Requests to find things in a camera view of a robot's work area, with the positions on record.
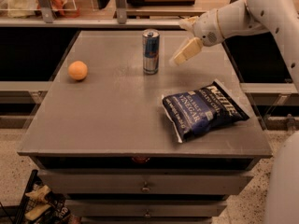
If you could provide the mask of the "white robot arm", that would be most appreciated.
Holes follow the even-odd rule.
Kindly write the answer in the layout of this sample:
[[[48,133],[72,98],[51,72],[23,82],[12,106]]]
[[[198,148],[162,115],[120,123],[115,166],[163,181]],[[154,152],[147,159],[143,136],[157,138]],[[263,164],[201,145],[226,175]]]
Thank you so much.
[[[179,26],[191,32],[193,38],[173,55],[175,64],[229,37],[269,32],[299,89],[299,14],[292,0],[237,0],[184,19]],[[274,158],[263,224],[299,224],[299,132],[281,145]]]

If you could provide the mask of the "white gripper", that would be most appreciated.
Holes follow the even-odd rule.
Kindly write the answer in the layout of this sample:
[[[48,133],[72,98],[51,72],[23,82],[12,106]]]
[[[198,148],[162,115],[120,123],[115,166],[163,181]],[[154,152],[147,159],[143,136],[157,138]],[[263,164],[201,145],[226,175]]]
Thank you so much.
[[[211,47],[224,41],[218,20],[218,10],[212,9],[201,16],[192,16],[178,22],[181,29],[192,32],[196,37],[186,40],[174,53],[171,62],[181,65],[201,52],[203,45]]]

